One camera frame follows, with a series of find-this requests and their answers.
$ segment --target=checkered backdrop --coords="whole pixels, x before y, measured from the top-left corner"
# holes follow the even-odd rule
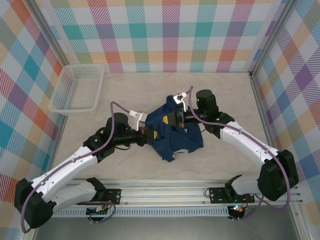
[[[21,234],[16,183],[48,170],[63,119],[48,104],[61,69],[23,0],[0,0],[0,240]]]
[[[256,77],[280,150],[297,161],[310,231],[320,236],[320,0],[300,0]]]
[[[286,0],[37,2],[72,62],[107,63],[110,72],[247,72]]]

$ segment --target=black wire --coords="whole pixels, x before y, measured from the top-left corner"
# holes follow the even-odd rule
[[[119,150],[122,150],[122,151],[126,151],[126,150],[129,150],[131,148],[131,145],[129,145],[128,148],[121,148],[121,147],[115,147],[116,149],[119,149]]]
[[[207,191],[209,190],[209,188],[210,188],[210,187],[208,187],[208,188],[205,190],[205,192],[204,192],[204,195],[205,195],[207,198],[210,198],[210,196],[207,195]]]

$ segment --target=yellow label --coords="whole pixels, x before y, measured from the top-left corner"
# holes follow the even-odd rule
[[[164,122],[165,124],[168,124],[168,116],[164,116],[164,117],[163,117],[163,122]]]

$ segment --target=gray floor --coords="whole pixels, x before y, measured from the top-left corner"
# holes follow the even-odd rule
[[[114,217],[102,224],[86,218],[52,218],[34,240],[295,240],[292,213],[261,209],[234,222],[226,217]]]

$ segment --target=black mounting bracket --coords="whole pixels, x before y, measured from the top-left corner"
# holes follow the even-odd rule
[[[104,199],[105,199],[104,201],[106,201],[106,202],[111,202],[114,205],[119,205],[120,200],[121,200],[121,189],[118,189],[118,188],[106,189],[104,191]],[[85,211],[85,214],[86,215],[92,214],[91,219],[93,221],[100,221],[104,218],[102,216],[108,214],[108,210],[110,208],[112,208],[112,206],[110,206],[110,205],[106,205],[104,207],[105,208],[102,208],[102,210],[100,210],[100,211],[97,211],[97,208],[95,208],[95,207],[88,207]]]
[[[210,187],[208,192],[211,204],[252,204],[255,202],[255,197],[250,194],[238,195],[232,201],[224,187]]]

